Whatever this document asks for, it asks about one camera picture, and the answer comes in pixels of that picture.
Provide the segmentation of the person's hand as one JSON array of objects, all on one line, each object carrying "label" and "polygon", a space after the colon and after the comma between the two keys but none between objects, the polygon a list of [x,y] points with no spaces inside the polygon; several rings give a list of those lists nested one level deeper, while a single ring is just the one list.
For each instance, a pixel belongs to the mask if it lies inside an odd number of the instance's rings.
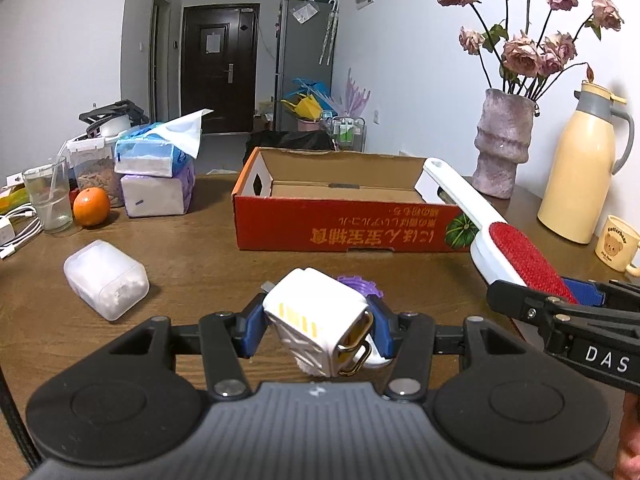
[{"label": "person's hand", "polygon": [[623,418],[618,433],[615,480],[640,479],[640,420],[639,397],[626,392],[623,404]]}]

